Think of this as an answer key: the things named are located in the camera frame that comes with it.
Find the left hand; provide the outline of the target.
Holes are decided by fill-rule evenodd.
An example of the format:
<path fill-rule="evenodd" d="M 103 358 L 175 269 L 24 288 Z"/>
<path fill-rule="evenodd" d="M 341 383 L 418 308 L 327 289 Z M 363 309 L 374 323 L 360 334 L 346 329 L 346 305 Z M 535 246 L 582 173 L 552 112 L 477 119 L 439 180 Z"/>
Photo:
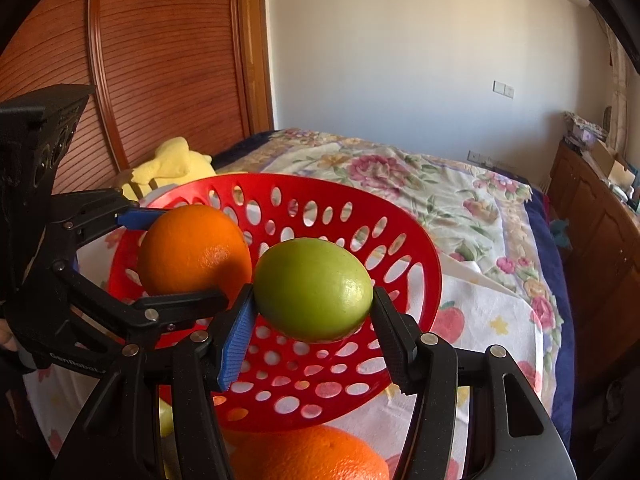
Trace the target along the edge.
<path fill-rule="evenodd" d="M 17 341 L 4 318 L 0 320 L 0 347 L 9 351 L 17 350 Z"/>

